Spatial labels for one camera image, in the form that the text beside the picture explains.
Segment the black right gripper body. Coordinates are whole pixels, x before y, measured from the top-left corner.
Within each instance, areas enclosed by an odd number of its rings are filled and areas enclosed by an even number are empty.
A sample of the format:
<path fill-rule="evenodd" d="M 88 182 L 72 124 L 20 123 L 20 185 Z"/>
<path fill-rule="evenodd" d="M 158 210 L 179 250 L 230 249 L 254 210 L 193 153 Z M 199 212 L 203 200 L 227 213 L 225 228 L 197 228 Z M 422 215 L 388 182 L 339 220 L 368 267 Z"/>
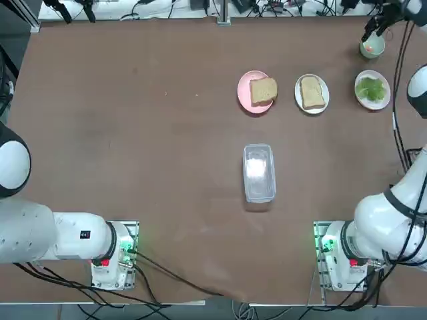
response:
<path fill-rule="evenodd" d="M 385 23 L 397 23 L 405 21 L 404 10 L 406 8 L 406 0 L 383 1 L 382 4 L 382 21 Z"/>

